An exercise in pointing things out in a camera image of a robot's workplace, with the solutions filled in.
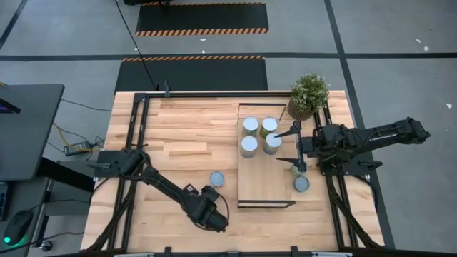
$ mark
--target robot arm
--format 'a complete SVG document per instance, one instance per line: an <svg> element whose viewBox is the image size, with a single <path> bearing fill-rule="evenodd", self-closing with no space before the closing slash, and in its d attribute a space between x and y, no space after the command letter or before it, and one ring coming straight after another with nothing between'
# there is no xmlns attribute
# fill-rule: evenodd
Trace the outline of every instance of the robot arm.
<svg viewBox="0 0 457 257"><path fill-rule="evenodd" d="M318 157L321 171L328 175L336 175L341 171L358 175L367 173L382 163L360 161L357 158L359 154L395 143L420 144L430 137L421 122L409 117L393 124L367 129L331 124L317 128L312 137L301 137L300 129L300 121L294 121L291 129L278 137L298 134L299 156L307 154L309 158Z"/></svg>
<svg viewBox="0 0 457 257"><path fill-rule="evenodd" d="M94 167L96 176L120 176L126 180L144 182L179 203L192 223L199 228L207 231L225 231L229 220L217 211L214 203L222 196L212 187L203 187L201 193L190 184L181 189L163 177L151 165L149 156L143 151L124 149L117 154L115 161Z"/></svg>

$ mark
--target green light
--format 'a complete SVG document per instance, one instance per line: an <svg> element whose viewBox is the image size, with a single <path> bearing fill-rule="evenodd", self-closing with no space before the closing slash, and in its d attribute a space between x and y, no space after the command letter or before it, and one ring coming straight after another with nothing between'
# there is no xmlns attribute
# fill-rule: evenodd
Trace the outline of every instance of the green light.
<svg viewBox="0 0 457 257"><path fill-rule="evenodd" d="M22 245L24 245L25 243L28 243L28 241L27 241L27 235L23 236L23 237L21 238L21 240L20 240L17 244L15 244L15 245L13 245L13 246L6 245L6 248L7 248L7 249L10 249L10 248L14 248L14 247L17 247L17 246L22 246Z"/></svg>

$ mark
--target white can lid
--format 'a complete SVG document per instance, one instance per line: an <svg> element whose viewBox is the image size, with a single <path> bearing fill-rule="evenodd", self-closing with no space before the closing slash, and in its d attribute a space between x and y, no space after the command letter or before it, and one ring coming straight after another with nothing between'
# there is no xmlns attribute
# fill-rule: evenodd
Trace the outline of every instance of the white can lid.
<svg viewBox="0 0 457 257"><path fill-rule="evenodd" d="M243 122L243 126L245 129L253 131L258 128L258 121L256 117L246 117Z"/></svg>
<svg viewBox="0 0 457 257"><path fill-rule="evenodd" d="M271 147L279 147L283 140L281 138L275 138L277 136L277 133L270 133L266 136L265 140L266 143L271 146Z"/></svg>
<svg viewBox="0 0 457 257"><path fill-rule="evenodd" d="M209 181L213 186L223 186L224 185L224 175L219 171L214 171L209 176Z"/></svg>
<svg viewBox="0 0 457 257"><path fill-rule="evenodd" d="M278 128L278 122L276 122L276 119L273 117L266 117L262 121L262 126L267 131L274 131Z"/></svg>
<svg viewBox="0 0 457 257"><path fill-rule="evenodd" d="M254 151L257 149L257 139L253 136L245 136L241 141L241 147L246 151Z"/></svg>

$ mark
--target black floor mat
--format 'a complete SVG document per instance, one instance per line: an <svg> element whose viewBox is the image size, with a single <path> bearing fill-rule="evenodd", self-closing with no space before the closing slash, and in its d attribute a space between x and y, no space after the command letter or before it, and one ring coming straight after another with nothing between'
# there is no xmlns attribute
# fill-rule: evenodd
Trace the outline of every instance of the black floor mat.
<svg viewBox="0 0 457 257"><path fill-rule="evenodd" d="M264 34L268 32L265 3L171 4L140 9L137 36L190 36L213 34Z"/></svg>
<svg viewBox="0 0 457 257"><path fill-rule="evenodd" d="M265 60L262 56L169 56L144 58L151 77L171 91L267 90ZM140 58L121 63L118 91L153 91Z"/></svg>

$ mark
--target concrete floor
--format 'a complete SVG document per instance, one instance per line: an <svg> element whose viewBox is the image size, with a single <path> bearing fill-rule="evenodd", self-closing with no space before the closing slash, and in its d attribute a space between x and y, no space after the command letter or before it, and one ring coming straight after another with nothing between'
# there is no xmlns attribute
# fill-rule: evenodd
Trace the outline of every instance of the concrete floor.
<svg viewBox="0 0 457 257"><path fill-rule="evenodd" d="M270 26L268 34L136 40L143 54L189 54L202 50L206 53L337 52L323 0L264 1ZM20 3L20 0L0 1L0 34ZM331 4L346 53L457 51L456 1L331 0ZM120 5L134 30L139 7ZM0 44L0 60L6 56L52 58L135 53L114 0L28 0L7 40L3 46ZM378 177L396 248L457 253L454 240L457 173L453 170L457 166L453 154L457 143L453 134L457 127L457 59L425 57L349 59L348 65L366 127L411 116L422 121L432 134L421 146L395 145L373 152L376 160L384 162ZM66 86L65 99L109 109L119 67L120 60L0 61L0 81L62 83ZM347 90L338 59L266 60L269 89L288 89L298 76L308 72L325 76L331 89ZM56 123L63 129L92 142L95 136L104 137L108 122L107 112L68 103L61 103L56 117ZM67 139L80 141L71 135ZM55 130L49 142L63 147ZM53 160L88 157L65 158L50 146L44 155ZM50 220L46 235L79 232L84 226L85 216L56 217ZM46 255L73 253L79 249L80 240L81 236L55 238L54 250ZM32 249L29 255L44 256L38 249Z"/></svg>

